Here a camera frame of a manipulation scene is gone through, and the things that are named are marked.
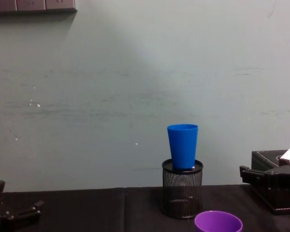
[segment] black mesh pencil holder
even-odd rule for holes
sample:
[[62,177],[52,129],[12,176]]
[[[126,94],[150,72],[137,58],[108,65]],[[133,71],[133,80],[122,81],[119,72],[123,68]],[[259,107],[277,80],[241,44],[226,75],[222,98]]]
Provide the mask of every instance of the black mesh pencil holder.
[[200,187],[203,164],[195,160],[193,169],[173,169],[172,159],[162,163],[162,211],[172,218],[193,218],[202,210]]

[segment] black tablecloth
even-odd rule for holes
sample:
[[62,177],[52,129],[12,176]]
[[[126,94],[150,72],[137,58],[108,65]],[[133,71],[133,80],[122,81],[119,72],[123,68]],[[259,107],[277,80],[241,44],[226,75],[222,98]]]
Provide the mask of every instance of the black tablecloth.
[[[274,216],[249,185],[203,186],[204,210],[238,216],[246,232],[290,232],[290,215]],[[173,219],[160,211],[161,188],[113,188],[5,193],[15,207],[43,200],[38,225],[19,232],[194,232],[192,219]]]

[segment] cup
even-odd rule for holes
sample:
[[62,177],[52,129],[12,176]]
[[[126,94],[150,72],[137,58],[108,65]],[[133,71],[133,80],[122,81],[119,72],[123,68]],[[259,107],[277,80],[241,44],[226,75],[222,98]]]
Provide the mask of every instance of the cup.
[[223,211],[205,211],[199,213],[194,224],[196,232],[242,232],[242,221],[234,216]]
[[197,125],[178,124],[168,126],[173,167],[191,169],[194,166],[198,137]]

